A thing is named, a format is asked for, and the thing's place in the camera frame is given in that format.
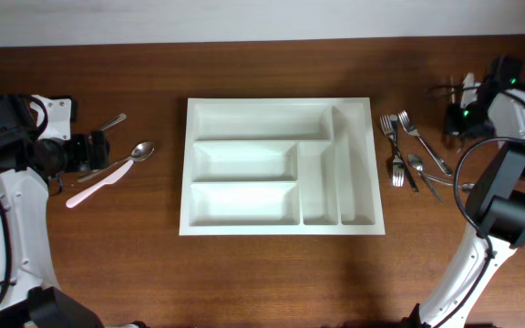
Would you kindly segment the steel fork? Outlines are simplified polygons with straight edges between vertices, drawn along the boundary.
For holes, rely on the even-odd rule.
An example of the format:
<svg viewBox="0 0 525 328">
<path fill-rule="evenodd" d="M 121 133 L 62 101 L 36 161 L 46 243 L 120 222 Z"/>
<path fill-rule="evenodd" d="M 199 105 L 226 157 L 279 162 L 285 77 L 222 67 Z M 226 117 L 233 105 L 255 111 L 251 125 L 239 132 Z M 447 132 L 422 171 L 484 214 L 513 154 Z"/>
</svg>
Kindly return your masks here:
<svg viewBox="0 0 525 328">
<path fill-rule="evenodd" d="M 401 126 L 403 130 L 410 136 L 416 138 L 421 145 L 425 148 L 427 153 L 430 155 L 430 157 L 436 162 L 436 164 L 439 166 L 441 171 L 447 175 L 452 176 L 453 170 L 450 168 L 450 166 L 443 160 L 436 151 L 421 137 L 420 133 L 418 132 L 416 126 L 410 121 L 408 114 L 406 111 L 402 111 L 398 114 L 398 120 L 401 123 Z"/>
<path fill-rule="evenodd" d="M 391 128 L 393 130 L 392 133 L 392 141 L 394 142 L 394 153 L 395 156 L 393 158 L 393 166 L 392 166 L 392 182 L 394 187 L 402 187 L 405 182 L 405 164 L 403 160 L 401 159 L 401 155 L 399 152 L 398 144 L 397 144 L 397 116 L 396 115 L 390 115 L 389 121 Z"/>
</svg>

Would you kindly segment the small steel teaspoon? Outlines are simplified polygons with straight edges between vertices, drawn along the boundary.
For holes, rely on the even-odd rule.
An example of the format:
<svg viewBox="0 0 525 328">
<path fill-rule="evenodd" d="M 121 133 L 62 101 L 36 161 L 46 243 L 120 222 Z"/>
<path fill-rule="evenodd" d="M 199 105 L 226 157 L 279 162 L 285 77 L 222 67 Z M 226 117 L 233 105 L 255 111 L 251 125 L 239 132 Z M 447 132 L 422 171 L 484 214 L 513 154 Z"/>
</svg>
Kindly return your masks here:
<svg viewBox="0 0 525 328">
<path fill-rule="evenodd" d="M 444 201 L 441 199 L 441 197 L 439 196 L 437 190 L 435 189 L 435 187 L 432 185 L 432 182 L 430 180 L 430 178 L 426 175 L 426 173 L 424 172 L 424 164 L 423 164 L 423 161 L 422 159 L 415 155 L 415 154 L 412 154 L 412 153 L 409 153 L 407 155 L 408 157 L 408 162 L 410 164 L 410 166 L 415 169 L 418 173 L 418 175 L 421 177 L 421 179 L 423 180 L 423 182 L 425 183 L 425 185 L 428 187 L 428 189 L 431 191 L 431 193 L 433 194 L 433 196 L 441 203 L 443 204 Z"/>
</svg>

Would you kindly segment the steel kitchen tongs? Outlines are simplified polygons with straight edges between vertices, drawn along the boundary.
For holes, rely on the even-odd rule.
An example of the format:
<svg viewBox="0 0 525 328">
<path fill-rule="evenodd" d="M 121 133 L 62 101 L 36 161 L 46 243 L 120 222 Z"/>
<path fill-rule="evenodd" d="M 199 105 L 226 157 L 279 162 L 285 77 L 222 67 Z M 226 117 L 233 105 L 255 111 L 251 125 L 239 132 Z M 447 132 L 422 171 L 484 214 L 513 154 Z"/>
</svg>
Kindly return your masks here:
<svg viewBox="0 0 525 328">
<path fill-rule="evenodd" d="M 454 87 L 455 86 L 455 79 L 454 79 L 454 76 L 451 75 L 449 77 L 449 82 L 450 82 L 450 85 L 451 87 L 449 88 L 449 100 L 450 100 L 450 104 L 455 104 L 456 103 L 456 88 Z"/>
</svg>

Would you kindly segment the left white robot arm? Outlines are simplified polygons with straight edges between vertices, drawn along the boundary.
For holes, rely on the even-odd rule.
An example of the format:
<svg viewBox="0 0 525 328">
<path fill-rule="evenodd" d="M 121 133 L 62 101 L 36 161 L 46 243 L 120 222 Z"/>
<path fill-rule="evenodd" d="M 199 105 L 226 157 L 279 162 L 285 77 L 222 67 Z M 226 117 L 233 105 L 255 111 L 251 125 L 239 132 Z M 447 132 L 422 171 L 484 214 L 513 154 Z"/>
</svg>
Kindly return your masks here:
<svg viewBox="0 0 525 328">
<path fill-rule="evenodd" d="M 76 120 L 70 96 L 0 96 L 0 327 L 104 325 L 61 291 L 47 232 L 51 181 L 109 165 L 104 131 L 74 134 Z"/>
</svg>

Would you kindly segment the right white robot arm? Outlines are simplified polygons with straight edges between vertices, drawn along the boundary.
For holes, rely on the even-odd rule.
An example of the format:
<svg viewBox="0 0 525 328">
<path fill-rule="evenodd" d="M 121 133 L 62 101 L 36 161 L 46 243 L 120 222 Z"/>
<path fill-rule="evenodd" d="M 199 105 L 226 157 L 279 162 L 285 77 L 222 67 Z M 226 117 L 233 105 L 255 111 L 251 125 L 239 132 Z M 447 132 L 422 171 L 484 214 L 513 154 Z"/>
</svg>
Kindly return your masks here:
<svg viewBox="0 0 525 328">
<path fill-rule="evenodd" d="M 448 105 L 443 133 L 472 144 L 450 183 L 467 222 L 463 238 L 437 288 L 400 322 L 403 327 L 463 327 L 499 267 L 525 245 L 524 62 L 492 60 L 478 82 L 467 74 Z"/>
</svg>

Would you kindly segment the pink plastic knife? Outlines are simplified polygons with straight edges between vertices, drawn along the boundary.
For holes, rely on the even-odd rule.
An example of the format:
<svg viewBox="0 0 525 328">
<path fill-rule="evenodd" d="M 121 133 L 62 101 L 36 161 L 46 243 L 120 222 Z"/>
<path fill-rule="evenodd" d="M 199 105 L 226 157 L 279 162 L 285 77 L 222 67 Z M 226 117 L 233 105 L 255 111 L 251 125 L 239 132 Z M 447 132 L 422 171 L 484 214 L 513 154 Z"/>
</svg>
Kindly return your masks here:
<svg viewBox="0 0 525 328">
<path fill-rule="evenodd" d="M 101 188 L 107 185 L 115 184 L 130 170 L 133 164 L 134 162 L 132 160 L 128 160 L 119 169 L 115 170 L 113 173 L 106 176 L 103 180 L 97 182 L 91 187 L 79 192 L 77 195 L 68 199 L 66 201 L 66 206 L 72 209 L 76 207 L 78 204 L 80 204 L 82 201 L 84 201 L 86 198 L 94 194 L 96 191 L 100 190 Z"/>
</svg>

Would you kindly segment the large steel spoon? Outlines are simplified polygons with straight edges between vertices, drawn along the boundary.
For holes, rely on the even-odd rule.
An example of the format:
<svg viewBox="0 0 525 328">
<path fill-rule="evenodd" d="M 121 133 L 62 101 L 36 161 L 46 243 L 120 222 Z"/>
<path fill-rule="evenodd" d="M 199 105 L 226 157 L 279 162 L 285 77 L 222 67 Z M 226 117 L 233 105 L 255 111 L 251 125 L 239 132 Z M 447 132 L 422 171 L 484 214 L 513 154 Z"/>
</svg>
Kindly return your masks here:
<svg viewBox="0 0 525 328">
<path fill-rule="evenodd" d="M 123 159 L 119 159 L 119 160 L 114 161 L 113 163 L 109 164 L 108 167 L 105 168 L 105 169 L 94 169 L 94 170 L 90 171 L 89 173 L 81 175 L 80 177 L 77 178 L 77 182 L 82 183 L 82 182 L 88 181 L 88 180 L 96 177 L 100 173 L 104 172 L 105 170 L 111 169 L 111 168 L 117 166 L 118 164 L 124 163 L 124 162 L 129 161 L 129 160 L 132 160 L 134 162 L 143 161 L 143 160 L 147 159 L 154 152 L 154 149 L 155 149 L 155 144 L 152 141 L 140 142 L 131 151 L 131 153 L 130 153 L 130 155 L 128 157 L 125 157 Z"/>
</svg>

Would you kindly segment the white plastic cutlery tray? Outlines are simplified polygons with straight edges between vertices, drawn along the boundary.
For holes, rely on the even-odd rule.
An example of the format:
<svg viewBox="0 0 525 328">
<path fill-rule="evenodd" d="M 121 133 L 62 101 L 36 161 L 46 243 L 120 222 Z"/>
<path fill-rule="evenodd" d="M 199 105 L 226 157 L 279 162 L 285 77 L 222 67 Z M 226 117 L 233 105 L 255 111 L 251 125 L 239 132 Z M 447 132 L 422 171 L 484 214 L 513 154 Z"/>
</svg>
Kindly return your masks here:
<svg viewBox="0 0 525 328">
<path fill-rule="evenodd" d="M 180 233 L 384 234 L 369 99 L 190 99 Z"/>
</svg>

